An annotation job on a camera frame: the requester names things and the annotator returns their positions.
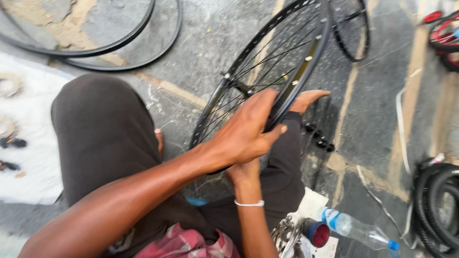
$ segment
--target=white bracelet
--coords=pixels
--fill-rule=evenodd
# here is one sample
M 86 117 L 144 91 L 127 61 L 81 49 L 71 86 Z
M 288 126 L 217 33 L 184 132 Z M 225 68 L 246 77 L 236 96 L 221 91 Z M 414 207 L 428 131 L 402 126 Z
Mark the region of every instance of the white bracelet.
M 240 204 L 240 203 L 238 203 L 236 201 L 236 199 L 234 199 L 234 203 L 239 205 L 239 206 L 256 206 L 256 207 L 263 207 L 264 206 L 264 201 L 263 200 L 260 200 L 255 204 Z

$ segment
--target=checkered cloth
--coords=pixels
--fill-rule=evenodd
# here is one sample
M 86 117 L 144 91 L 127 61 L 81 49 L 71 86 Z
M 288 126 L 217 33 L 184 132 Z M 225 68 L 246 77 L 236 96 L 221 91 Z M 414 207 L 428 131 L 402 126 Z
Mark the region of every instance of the checkered cloth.
M 168 228 L 166 234 L 146 246 L 135 258 L 240 258 L 233 241 L 217 230 L 219 238 L 207 246 L 196 230 L 183 230 L 179 223 Z

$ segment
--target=bare foot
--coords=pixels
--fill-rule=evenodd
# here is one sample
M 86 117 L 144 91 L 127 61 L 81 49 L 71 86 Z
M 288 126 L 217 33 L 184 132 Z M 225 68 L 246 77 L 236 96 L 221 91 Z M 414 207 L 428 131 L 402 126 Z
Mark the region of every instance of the bare foot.
M 326 90 L 307 90 L 302 92 L 293 105 L 290 107 L 289 111 L 297 112 L 303 115 L 309 105 L 314 103 L 320 97 L 330 95 L 329 91 Z
M 162 152 L 164 150 L 164 134 L 162 133 L 161 129 L 155 129 L 155 136 L 158 140 L 158 152 L 159 156 L 162 157 Z

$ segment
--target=leg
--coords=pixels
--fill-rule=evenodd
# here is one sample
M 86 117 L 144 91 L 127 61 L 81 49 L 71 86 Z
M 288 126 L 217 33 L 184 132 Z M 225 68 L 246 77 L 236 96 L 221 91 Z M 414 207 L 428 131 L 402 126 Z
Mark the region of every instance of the leg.
M 153 120 L 124 81 L 101 75 L 79 77 L 62 88 L 51 117 L 70 206 L 107 183 L 162 162 Z M 177 222 L 207 238 L 215 235 L 199 212 L 175 194 L 134 226 L 131 244 L 121 248 L 129 249 L 116 256 L 134 256 Z
M 300 170 L 300 128 L 302 116 L 289 112 L 282 123 L 288 130 L 273 144 L 267 167 L 261 172 L 265 215 L 268 228 L 295 212 L 304 196 Z M 226 233 L 242 253 L 241 227 L 234 196 L 199 208 L 206 220 Z

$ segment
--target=blue bottle cap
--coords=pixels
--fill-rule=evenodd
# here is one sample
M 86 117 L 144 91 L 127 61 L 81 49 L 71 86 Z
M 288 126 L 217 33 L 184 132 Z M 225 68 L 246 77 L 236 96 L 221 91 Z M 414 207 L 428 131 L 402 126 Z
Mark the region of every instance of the blue bottle cap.
M 398 251 L 398 244 L 395 241 L 389 240 L 387 247 L 389 247 L 391 250 Z

